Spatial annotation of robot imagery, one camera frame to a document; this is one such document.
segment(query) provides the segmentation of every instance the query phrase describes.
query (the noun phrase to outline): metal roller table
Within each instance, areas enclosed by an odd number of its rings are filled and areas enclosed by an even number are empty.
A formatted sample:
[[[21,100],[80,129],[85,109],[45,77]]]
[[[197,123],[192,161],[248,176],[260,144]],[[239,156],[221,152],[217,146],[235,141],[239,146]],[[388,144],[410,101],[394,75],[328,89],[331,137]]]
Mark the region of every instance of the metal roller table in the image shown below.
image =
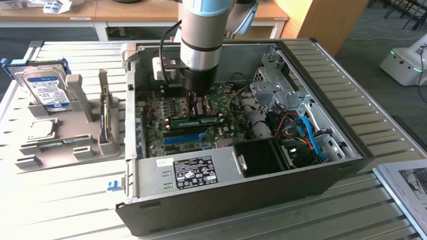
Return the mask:
[[[119,98],[121,113],[121,146],[127,101],[123,43],[44,42],[27,52],[31,60],[68,60],[72,73],[83,76],[88,100],[96,99],[101,91],[97,69],[108,69],[109,91]],[[16,174],[8,152],[20,126],[32,116],[29,100],[12,81],[0,106],[0,238],[420,239],[371,169],[380,163],[424,159],[427,153],[322,46],[310,39],[286,39],[284,43],[376,156],[358,175],[340,180],[322,195],[136,238],[113,210],[115,195],[105,193],[108,181],[125,172],[123,160]]]

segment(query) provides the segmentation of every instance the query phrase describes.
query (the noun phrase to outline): gray floor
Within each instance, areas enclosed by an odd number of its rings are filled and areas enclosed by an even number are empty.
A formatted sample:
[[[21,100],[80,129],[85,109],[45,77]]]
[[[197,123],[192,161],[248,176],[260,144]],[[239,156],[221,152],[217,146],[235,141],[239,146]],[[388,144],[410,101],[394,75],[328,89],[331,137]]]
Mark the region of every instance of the gray floor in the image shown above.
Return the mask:
[[[352,38],[374,37],[414,38],[426,34],[427,26],[422,30],[411,30],[414,23],[402,30],[406,19],[399,18],[400,13],[396,11],[388,19],[384,19],[386,11],[380,1],[372,8],[364,10],[336,55],[336,60],[388,113],[402,118],[427,143],[427,104],[419,97],[418,88],[402,86],[379,68],[390,50],[408,47],[416,40],[352,40]],[[137,33],[131,35],[129,39],[139,39],[141,36]],[[0,28],[0,58],[21,58],[29,42],[36,40],[96,41],[97,37],[92,28]],[[0,70],[0,99],[9,82],[7,74]],[[427,97],[427,86],[422,87],[422,91]]]

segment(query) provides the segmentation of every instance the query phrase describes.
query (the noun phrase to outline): motherboard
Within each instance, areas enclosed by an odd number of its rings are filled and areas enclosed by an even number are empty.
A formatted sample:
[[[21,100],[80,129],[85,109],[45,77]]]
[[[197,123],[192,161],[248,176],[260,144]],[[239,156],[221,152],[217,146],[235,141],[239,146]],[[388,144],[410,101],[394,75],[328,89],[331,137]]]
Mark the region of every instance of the motherboard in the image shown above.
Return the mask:
[[[232,103],[240,98],[232,83],[216,84],[203,97],[205,112],[199,119],[188,118],[185,92],[171,87],[136,95],[147,158],[227,147],[248,138],[241,106]]]

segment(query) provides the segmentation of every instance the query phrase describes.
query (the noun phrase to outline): table leg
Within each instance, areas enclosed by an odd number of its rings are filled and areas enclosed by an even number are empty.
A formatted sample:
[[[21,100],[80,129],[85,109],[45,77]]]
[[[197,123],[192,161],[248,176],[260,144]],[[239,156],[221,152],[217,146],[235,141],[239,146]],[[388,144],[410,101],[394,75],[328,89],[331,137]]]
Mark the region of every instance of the table leg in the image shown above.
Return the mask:
[[[107,42],[108,41],[108,33],[107,33],[107,22],[95,21],[93,28],[97,35],[97,41]]]
[[[279,39],[282,36],[283,29],[286,27],[286,21],[276,21],[269,34],[271,39]]]

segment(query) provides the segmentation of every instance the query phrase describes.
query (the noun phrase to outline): power supply label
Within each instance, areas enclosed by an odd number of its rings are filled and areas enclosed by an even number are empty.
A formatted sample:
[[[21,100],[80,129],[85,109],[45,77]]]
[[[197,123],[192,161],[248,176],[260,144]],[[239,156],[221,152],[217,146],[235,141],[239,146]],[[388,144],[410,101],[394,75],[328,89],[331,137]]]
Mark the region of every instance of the power supply label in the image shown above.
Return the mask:
[[[175,161],[173,170],[180,190],[219,182],[211,156]]]
[[[56,76],[31,77],[28,82],[44,106],[48,108],[68,106],[69,101],[64,90],[60,89],[60,80]]]

